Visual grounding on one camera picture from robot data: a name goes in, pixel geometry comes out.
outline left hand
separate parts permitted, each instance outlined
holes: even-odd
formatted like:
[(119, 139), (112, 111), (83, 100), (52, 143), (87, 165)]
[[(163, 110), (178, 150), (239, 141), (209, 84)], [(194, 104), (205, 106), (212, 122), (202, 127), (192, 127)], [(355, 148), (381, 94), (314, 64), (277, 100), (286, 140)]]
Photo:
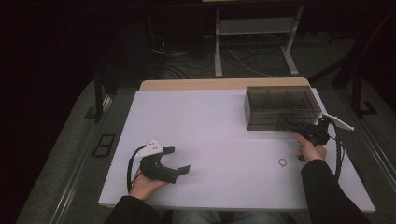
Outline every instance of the left hand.
[(130, 196), (136, 197), (137, 199), (145, 201), (150, 198), (158, 188), (168, 184), (160, 180), (152, 180), (141, 173), (142, 171), (137, 169), (135, 175), (136, 180), (132, 184), (131, 191), (129, 192)]

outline table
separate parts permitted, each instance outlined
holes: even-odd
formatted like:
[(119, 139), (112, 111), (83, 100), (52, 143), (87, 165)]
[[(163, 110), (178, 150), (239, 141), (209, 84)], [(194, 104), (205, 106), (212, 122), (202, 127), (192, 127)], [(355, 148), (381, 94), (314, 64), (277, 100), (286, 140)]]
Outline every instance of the table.
[[(306, 209), (292, 132), (247, 131), (246, 86), (308, 85), (301, 77), (145, 81), (135, 95), (99, 204), (114, 206), (127, 194), (126, 169), (133, 151), (150, 138), (176, 152), (163, 156), (171, 168), (191, 165), (175, 185), (148, 203), (164, 209), (290, 211)], [(314, 94), (323, 112), (318, 93)], [(326, 146), (335, 169), (335, 143)], [(284, 159), (287, 166), (278, 161)], [(133, 174), (139, 164), (134, 160)], [(340, 176), (346, 195), (363, 212), (375, 208), (346, 155)]]

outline transparent gray storage box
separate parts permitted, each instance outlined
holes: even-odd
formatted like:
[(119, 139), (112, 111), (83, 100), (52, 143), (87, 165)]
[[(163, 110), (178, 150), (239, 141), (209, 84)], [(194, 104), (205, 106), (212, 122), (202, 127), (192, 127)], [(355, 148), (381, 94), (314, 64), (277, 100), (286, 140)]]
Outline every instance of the transparent gray storage box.
[(286, 122), (315, 123), (320, 114), (309, 86), (247, 87), (245, 115), (250, 131), (287, 130)]

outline black sleeve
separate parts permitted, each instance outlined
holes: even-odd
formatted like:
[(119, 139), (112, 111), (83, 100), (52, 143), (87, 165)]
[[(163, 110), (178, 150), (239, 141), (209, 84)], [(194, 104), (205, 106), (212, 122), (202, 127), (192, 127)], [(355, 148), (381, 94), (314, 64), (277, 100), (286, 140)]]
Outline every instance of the black sleeve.
[(301, 174), (313, 224), (370, 223), (341, 190), (325, 161), (309, 162)]
[(145, 202), (131, 196), (124, 196), (105, 223), (155, 224), (160, 223), (160, 214)]

